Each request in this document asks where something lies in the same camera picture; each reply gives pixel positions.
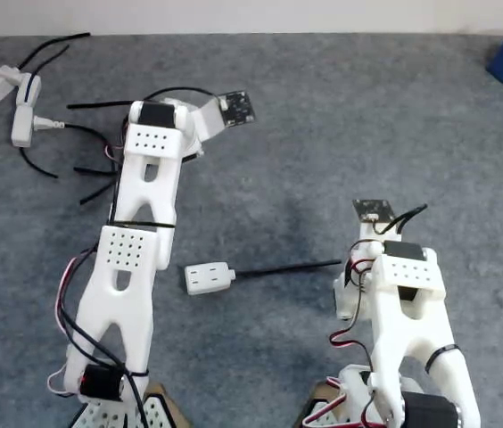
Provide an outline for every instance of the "red and white wire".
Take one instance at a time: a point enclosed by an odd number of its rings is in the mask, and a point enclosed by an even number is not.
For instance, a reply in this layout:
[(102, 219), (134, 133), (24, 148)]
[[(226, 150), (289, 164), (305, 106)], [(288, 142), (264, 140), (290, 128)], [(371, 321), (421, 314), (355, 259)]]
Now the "red and white wire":
[(63, 271), (62, 279), (59, 281), (59, 287), (57, 288), (57, 296), (55, 297), (55, 321), (57, 322), (57, 326), (59, 329), (62, 331), (62, 333), (66, 333), (65, 328), (63, 328), (62, 322), (59, 319), (59, 307), (62, 303), (62, 291), (63, 288), (65, 287), (65, 284), (67, 282), (67, 277), (71, 272), (71, 269), (73, 268), (73, 265), (75, 264), (75, 261), (77, 260), (77, 257), (74, 257), (70, 260), (70, 262), (67, 264), (67, 267)]
[(384, 424), (377, 424), (374, 422), (346, 422), (346, 423), (338, 423), (338, 424), (313, 424), (313, 422), (317, 421), (321, 416), (326, 415), (331, 410), (345, 402), (347, 399), (347, 395), (342, 393), (336, 399), (326, 404), (323, 408), (318, 410), (317, 412), (307, 416), (301, 422), (301, 426), (303, 428), (385, 428)]

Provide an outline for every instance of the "perforated plate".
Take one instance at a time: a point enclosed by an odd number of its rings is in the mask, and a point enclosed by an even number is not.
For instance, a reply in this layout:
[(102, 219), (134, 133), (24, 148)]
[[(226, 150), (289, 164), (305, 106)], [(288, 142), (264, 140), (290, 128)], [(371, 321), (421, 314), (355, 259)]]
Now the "perforated plate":
[(422, 260), (403, 259), (383, 254), (375, 262), (378, 288), (392, 285), (444, 291), (440, 268), (437, 264)]
[[(146, 399), (144, 414), (150, 428), (176, 428), (160, 394)], [(76, 415), (70, 428), (143, 428), (140, 415), (137, 415), (135, 424), (127, 426), (124, 423), (124, 412), (111, 412), (103, 405), (88, 404)]]
[(133, 272), (143, 268), (145, 255), (153, 254), (156, 243), (154, 232), (104, 226), (97, 257), (118, 270)]
[[(320, 400), (315, 405), (313, 406), (313, 409), (309, 413), (310, 415), (313, 415), (314, 413), (317, 413), (319, 410), (321, 410), (324, 406), (329, 404), (328, 401), (326, 400)], [(337, 418), (334, 417), (333, 412), (327, 412), (326, 414), (322, 415), (319, 417), (319, 419), (316, 419), (315, 421), (311, 422), (311, 425), (313, 426), (324, 426), (324, 425), (329, 425), (329, 424), (338, 424), (339, 421), (337, 421)]]
[(179, 159), (182, 152), (182, 132), (171, 128), (132, 124), (128, 127), (126, 153), (154, 158)]

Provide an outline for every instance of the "hole pattern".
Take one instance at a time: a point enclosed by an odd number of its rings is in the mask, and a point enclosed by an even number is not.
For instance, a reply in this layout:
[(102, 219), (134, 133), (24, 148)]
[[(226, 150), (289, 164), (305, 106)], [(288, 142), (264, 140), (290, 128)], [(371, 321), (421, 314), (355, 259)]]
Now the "hole pattern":
[[(147, 399), (144, 403), (144, 414), (151, 427), (172, 428), (159, 399), (155, 397)], [(118, 428), (122, 427), (124, 417), (124, 414), (113, 414), (105, 411), (104, 407), (90, 404), (71, 428)], [(130, 427), (143, 428), (140, 415), (137, 415), (136, 423)]]
[[(396, 268), (397, 264), (396, 263), (391, 263), (391, 268)], [(405, 278), (410, 278), (410, 276), (413, 276), (414, 279), (420, 281), (420, 280), (425, 280), (425, 281), (431, 281), (430, 274), (428, 274), (428, 268), (427, 267), (422, 267), (419, 268), (418, 266), (409, 266), (409, 265), (401, 265), (398, 268), (399, 272), (393, 272), (392, 274), (394, 276), (398, 276), (399, 273), (401, 275), (404, 275)]]
[(142, 129), (129, 135), (132, 140), (129, 147), (135, 149), (134, 152), (153, 157), (178, 158), (180, 156), (179, 135), (167, 135), (167, 130), (157, 130), (154, 127), (137, 127)]
[(141, 251), (143, 249), (143, 244), (139, 243), (135, 248), (133, 247), (133, 242), (143, 241), (143, 237), (135, 238), (132, 234), (115, 234), (112, 233), (113, 238), (110, 243), (110, 249), (108, 251), (107, 263), (114, 263), (115, 265), (126, 266), (130, 268), (138, 268), (141, 261)]

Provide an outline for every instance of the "black cable tie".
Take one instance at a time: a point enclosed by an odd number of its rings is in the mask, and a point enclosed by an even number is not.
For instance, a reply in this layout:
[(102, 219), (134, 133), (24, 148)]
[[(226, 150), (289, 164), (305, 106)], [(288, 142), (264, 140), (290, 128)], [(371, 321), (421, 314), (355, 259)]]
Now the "black cable tie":
[(154, 221), (112, 221), (111, 226), (154, 226), (165, 227), (167, 229), (174, 229), (176, 225), (170, 223), (158, 223)]
[(426, 362), (426, 365), (425, 365), (425, 371), (426, 373), (430, 374), (430, 369), (432, 368), (432, 364), (433, 362), (441, 355), (443, 354), (444, 352), (447, 352), (449, 350), (459, 350), (461, 352), (461, 349), (459, 348), (459, 346), (457, 346), (456, 343), (452, 343), (451, 345), (446, 345), (446, 346), (442, 346), (441, 348), (439, 348), (438, 350), (435, 350), (432, 354), (431, 357), (428, 358), (428, 361)]

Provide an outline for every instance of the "black power cord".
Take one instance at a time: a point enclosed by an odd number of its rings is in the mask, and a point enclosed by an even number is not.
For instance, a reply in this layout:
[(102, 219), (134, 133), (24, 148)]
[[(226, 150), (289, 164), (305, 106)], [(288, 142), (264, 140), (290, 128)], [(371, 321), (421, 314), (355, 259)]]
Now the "black power cord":
[(236, 270), (238, 278), (251, 278), (256, 276), (266, 276), (275, 274), (286, 274), (289, 272), (298, 272), (302, 270), (310, 270), (316, 268), (325, 268), (327, 266), (340, 265), (342, 261), (339, 259), (331, 259), (324, 261), (314, 261), (308, 263), (295, 263), (292, 265), (278, 266), (278, 267), (267, 267), (263, 269), (254, 270)]
[[(147, 95), (145, 98), (143, 98), (143, 100), (145, 100), (145, 101), (152, 100), (155, 96), (166, 94), (168, 92), (173, 92), (173, 91), (196, 92), (199, 94), (216, 96), (213, 92), (211, 92), (207, 89), (202, 89), (201, 87), (197, 87), (197, 86), (170, 86), (170, 87), (165, 87), (163, 89), (159, 89), (158, 91), (155, 91), (155, 92)], [(135, 100), (118, 100), (118, 101), (105, 101), (105, 102), (99, 102), (99, 103), (77, 103), (77, 104), (68, 104), (67, 108), (70, 110), (102, 109), (104, 107), (118, 107), (121, 105), (130, 105), (134, 102), (135, 102)]]
[(45, 41), (38, 47), (36, 47), (33, 51), (29, 53), (29, 55), (22, 61), (20, 62), (20, 65), (18, 65), (18, 69), (23, 69), (26, 65), (29, 64), (29, 62), (41, 51), (43, 51), (45, 48), (47, 48), (50, 45), (55, 45), (57, 43), (62, 43), (62, 42), (67, 42), (70, 40), (75, 40), (76, 38), (83, 38), (83, 37), (89, 37), (91, 36), (91, 33), (78, 33), (78, 34), (73, 34), (71, 36), (64, 36), (64, 37), (56, 37), (52, 38), (50, 40)]
[(63, 54), (65, 54), (65, 51), (67, 51), (69, 48), (70, 48), (70, 46), (66, 45), (65, 47), (63, 47), (63, 49), (61, 51), (59, 51), (58, 53), (50, 56), (45, 61), (41, 62), (36, 67), (36, 69), (33, 70), (33, 72), (31, 73), (31, 75), (29, 76), (28, 87), (26, 87), (26, 96), (24, 97), (24, 100), (23, 100), (24, 102), (28, 101), (29, 90), (31, 89), (31, 84), (33, 83), (34, 78), (36, 77), (36, 75), (38, 74), (38, 72), (41, 71), (47, 64), (49, 64), (52, 61), (55, 61), (57, 58), (59, 58), (60, 56), (62, 56)]
[[(67, 295), (67, 289), (69, 288), (69, 284), (75, 274), (77, 273), (78, 269), (83, 265), (83, 263), (94, 253), (96, 252), (97, 249), (97, 244), (94, 245), (93, 247), (89, 248), (86, 250), (84, 253), (81, 254), (79, 261), (75, 265), (75, 267), (69, 272), (68, 277), (66, 279), (65, 285), (62, 287), (62, 292), (60, 295), (60, 304), (58, 306), (58, 317), (60, 319), (60, 322), (62, 324), (62, 327), (65, 331), (65, 335), (67, 336), (68, 340), (70, 343), (75, 346), (75, 348), (85, 357), (87, 357), (89, 360), (93, 361), (94, 363), (104, 366), (106, 368), (110, 368), (113, 370), (119, 370), (121, 373), (127, 377), (128, 383), (130, 384), (131, 390), (133, 392), (133, 395), (135, 396), (135, 402), (136, 406), (138, 409), (138, 412), (141, 417), (141, 423), (143, 424), (144, 428), (149, 428), (148, 421), (146, 419), (146, 414), (144, 413), (144, 406), (143, 406), (143, 401), (140, 397), (140, 394), (138, 392), (138, 389), (136, 387), (135, 380), (133, 377), (140, 377), (140, 376), (147, 376), (148, 375), (148, 370), (146, 370), (143, 373), (137, 373), (137, 372), (130, 372), (125, 363), (121, 361), (115, 354), (113, 354), (110, 350), (108, 350), (104, 345), (102, 345), (100, 342), (96, 341), (93, 339), (85, 330), (83, 330), (69, 315), (67, 310), (65, 309), (65, 299)], [(89, 343), (91, 343), (97, 350), (102, 352), (107, 358), (109, 358), (114, 365), (108, 364), (104, 361), (102, 361), (99, 358), (96, 358), (95, 356), (89, 354), (85, 350), (83, 350), (71, 337), (71, 334), (67, 328), (67, 325), (70, 325), (70, 327), (73, 329), (73, 331), (79, 333), (85, 340), (87, 340)]]
[(45, 169), (43, 168), (40, 168), (38, 165), (36, 165), (29, 157), (28, 157), (28, 154), (26, 153), (26, 149), (24, 147), (20, 147), (20, 155), (22, 157), (22, 159), (24, 159), (26, 161), (26, 163), (32, 167), (35, 171), (39, 172), (40, 174), (43, 174), (44, 176), (46, 177), (50, 177), (50, 178), (59, 178), (59, 176), (57, 174), (54, 174), (53, 172), (49, 172), (49, 171), (46, 171)]

